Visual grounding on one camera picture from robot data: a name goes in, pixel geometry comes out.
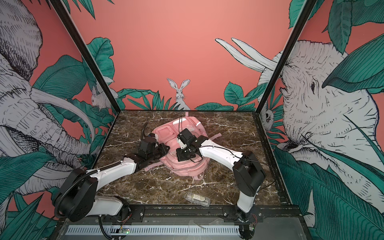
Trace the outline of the clear plastic eraser box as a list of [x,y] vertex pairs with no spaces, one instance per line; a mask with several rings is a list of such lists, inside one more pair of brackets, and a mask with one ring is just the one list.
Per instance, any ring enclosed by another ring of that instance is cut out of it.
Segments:
[[185,199],[193,204],[201,205],[203,207],[209,207],[211,203],[210,198],[191,192],[186,193]]

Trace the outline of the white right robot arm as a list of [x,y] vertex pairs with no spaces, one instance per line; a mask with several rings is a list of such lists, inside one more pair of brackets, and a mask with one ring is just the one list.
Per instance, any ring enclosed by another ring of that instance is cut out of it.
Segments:
[[185,137],[179,134],[178,142],[180,144],[180,148],[177,149],[179,161],[200,156],[214,160],[232,170],[240,190],[237,207],[245,214],[251,211],[256,195],[267,176],[253,152],[236,152],[216,144],[205,136]]

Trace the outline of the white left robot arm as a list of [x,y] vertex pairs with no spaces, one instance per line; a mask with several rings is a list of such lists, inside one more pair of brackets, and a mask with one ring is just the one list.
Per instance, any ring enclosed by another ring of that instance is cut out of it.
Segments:
[[151,161],[164,157],[169,150],[169,146],[160,144],[153,152],[128,154],[122,160],[99,169],[72,171],[53,200],[55,217],[67,218],[72,222],[100,215],[117,216],[120,220],[127,218],[128,203],[120,197],[98,196],[98,190],[146,168]]

